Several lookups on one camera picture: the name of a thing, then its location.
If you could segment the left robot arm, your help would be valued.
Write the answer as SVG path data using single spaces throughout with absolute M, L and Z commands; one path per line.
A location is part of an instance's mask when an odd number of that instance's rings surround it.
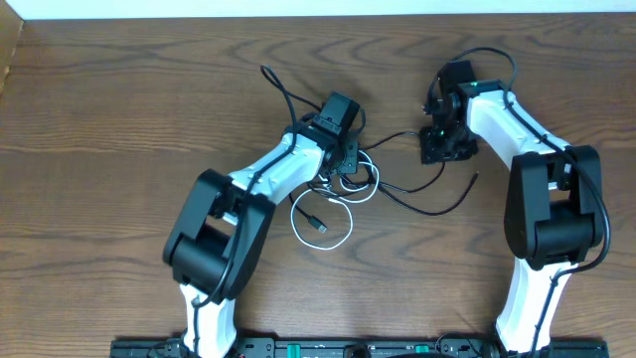
M 340 167 L 352 146 L 360 105 L 332 92 L 280 142 L 231 174 L 196 179 L 163 250 L 186 301 L 190 357 L 224 357 L 237 339 L 236 299 L 255 271 L 275 209 L 298 186 Z

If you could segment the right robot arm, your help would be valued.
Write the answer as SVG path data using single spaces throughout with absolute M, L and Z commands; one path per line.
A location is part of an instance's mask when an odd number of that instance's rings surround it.
M 592 269 L 590 249 L 606 248 L 600 158 L 538 124 L 500 80 L 480 81 L 468 60 L 451 60 L 431 84 L 419 134 L 424 164 L 463 161 L 483 139 L 510 171 L 504 214 L 515 257 L 506 303 L 495 329 L 505 354 L 531 357 L 549 347 L 562 286 Z

